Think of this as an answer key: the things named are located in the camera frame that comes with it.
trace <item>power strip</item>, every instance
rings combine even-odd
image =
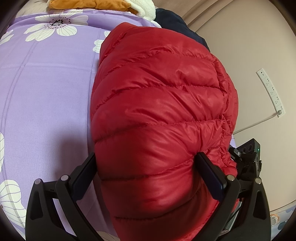
[[[268,77],[268,75],[266,74],[264,69],[260,69],[256,73],[259,76],[260,80],[262,81],[264,87],[266,88],[267,93],[274,105],[276,112],[281,110],[281,114],[279,114],[278,117],[283,116],[286,112],[285,112],[285,109],[284,109],[283,104],[281,102],[281,99],[276,91],[276,88],[274,87],[274,85],[271,82],[271,79]]]

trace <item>purple bedsheet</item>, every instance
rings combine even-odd
[[[92,151],[99,49],[122,22],[155,27],[131,13],[68,10],[19,17],[0,40],[0,206],[22,236],[34,180],[70,174]],[[79,207],[95,230],[116,236],[98,178],[96,186],[98,198],[91,184]]]

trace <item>cable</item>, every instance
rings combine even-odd
[[[278,111],[277,113],[275,113],[272,117],[269,117],[269,118],[267,118],[267,119],[265,119],[265,120],[262,120],[262,121],[260,121],[260,122],[258,122],[258,123],[256,123],[256,124],[254,124],[254,125],[251,125],[251,126],[248,126],[248,127],[246,127],[246,128],[243,128],[243,129],[241,129],[241,130],[239,130],[239,131],[236,131],[236,132],[234,132],[233,134],[235,135],[235,134],[240,133],[240,132],[242,132],[242,131],[245,131],[245,130],[247,130],[247,129],[249,129],[249,128],[252,128],[252,127],[254,127],[254,126],[256,126],[256,125],[259,125],[259,124],[261,124],[261,123],[263,123],[263,122],[265,122],[265,121],[268,121],[268,120],[272,119],[273,117],[276,117],[277,115],[281,115],[281,113],[282,113],[282,111],[279,110],[279,111]]]
[[[226,225],[233,219],[233,217],[237,214],[237,212],[240,210],[241,206],[234,212],[234,214],[228,219]]]

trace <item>puffer jacket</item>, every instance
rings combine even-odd
[[[103,42],[91,96],[102,194],[121,241],[191,240],[214,200],[193,157],[236,175],[228,146],[233,83],[204,46],[171,30],[117,26]]]

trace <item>white fleece fabric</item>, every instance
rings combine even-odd
[[[47,11],[50,11],[50,8],[47,7],[47,0],[29,0],[17,13],[16,17]]]
[[[131,4],[131,8],[138,11],[137,16],[145,18],[148,21],[155,19],[155,6],[152,0],[124,0]]]

